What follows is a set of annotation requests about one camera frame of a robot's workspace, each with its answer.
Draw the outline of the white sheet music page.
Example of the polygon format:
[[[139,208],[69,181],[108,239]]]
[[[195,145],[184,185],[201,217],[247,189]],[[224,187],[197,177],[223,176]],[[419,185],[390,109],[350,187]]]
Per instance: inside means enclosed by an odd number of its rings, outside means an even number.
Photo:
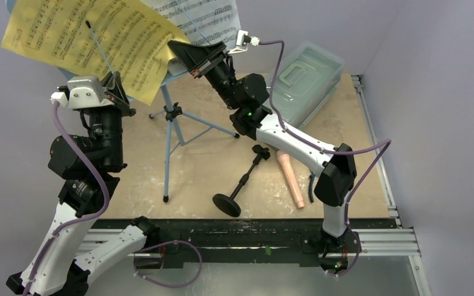
[[[224,42],[236,45],[241,29],[238,9],[231,0],[147,0],[143,3],[176,25],[195,45]]]

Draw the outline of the yellow sheet music page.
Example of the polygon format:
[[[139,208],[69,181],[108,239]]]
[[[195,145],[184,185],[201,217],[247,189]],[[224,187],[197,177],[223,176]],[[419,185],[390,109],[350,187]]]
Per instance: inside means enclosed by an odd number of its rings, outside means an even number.
[[[119,72],[126,94],[149,105],[174,57],[169,41],[188,39],[141,1],[16,1],[1,46],[78,76]]]

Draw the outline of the black microphone desk stand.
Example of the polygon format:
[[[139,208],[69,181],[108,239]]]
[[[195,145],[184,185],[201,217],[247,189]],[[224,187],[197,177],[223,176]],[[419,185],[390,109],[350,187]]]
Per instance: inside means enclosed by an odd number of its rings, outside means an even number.
[[[268,160],[271,156],[270,149],[263,147],[259,144],[256,144],[252,147],[252,151],[256,154],[255,158],[252,161],[252,165],[248,171],[242,175],[238,181],[237,186],[230,195],[225,194],[215,194],[212,197],[212,202],[214,205],[224,214],[237,218],[241,214],[241,207],[235,202],[236,196],[239,194],[241,189],[246,185],[249,180],[249,177],[254,170],[254,168],[260,163],[261,160]]]

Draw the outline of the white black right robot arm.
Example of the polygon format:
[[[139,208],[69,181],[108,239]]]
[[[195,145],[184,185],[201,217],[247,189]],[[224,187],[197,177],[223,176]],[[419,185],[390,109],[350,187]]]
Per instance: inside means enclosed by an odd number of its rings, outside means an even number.
[[[352,149],[335,147],[285,123],[264,105],[270,98],[265,78],[257,73],[235,77],[224,43],[198,46],[170,41],[171,52],[194,78],[204,77],[234,113],[233,127],[242,136],[286,152],[317,175],[314,196],[323,203],[323,246],[336,251],[346,243],[346,197],[357,176]]]

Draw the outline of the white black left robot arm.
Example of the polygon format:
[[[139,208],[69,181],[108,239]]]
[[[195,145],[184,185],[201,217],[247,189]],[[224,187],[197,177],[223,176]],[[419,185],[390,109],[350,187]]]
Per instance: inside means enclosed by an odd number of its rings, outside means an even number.
[[[50,147],[48,167],[64,180],[56,212],[34,259],[12,274],[7,287],[17,295],[84,295],[89,285],[130,253],[159,246],[157,225],[144,216],[116,237],[78,254],[85,236],[105,212],[119,183],[123,160],[122,119],[130,107],[119,72],[104,78],[74,76],[51,96],[54,109],[79,112],[86,136],[61,131]]]

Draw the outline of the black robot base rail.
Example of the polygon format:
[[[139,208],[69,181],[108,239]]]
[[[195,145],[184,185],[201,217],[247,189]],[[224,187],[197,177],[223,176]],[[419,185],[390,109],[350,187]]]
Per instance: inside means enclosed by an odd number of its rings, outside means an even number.
[[[191,246],[170,244],[136,254],[141,269],[182,268],[186,263],[275,263],[300,267],[324,267],[344,270],[362,252],[358,230],[389,229],[388,219],[354,219],[355,230],[340,238],[323,232],[318,218],[295,219],[155,219],[158,229],[147,246],[173,240],[187,241]]]

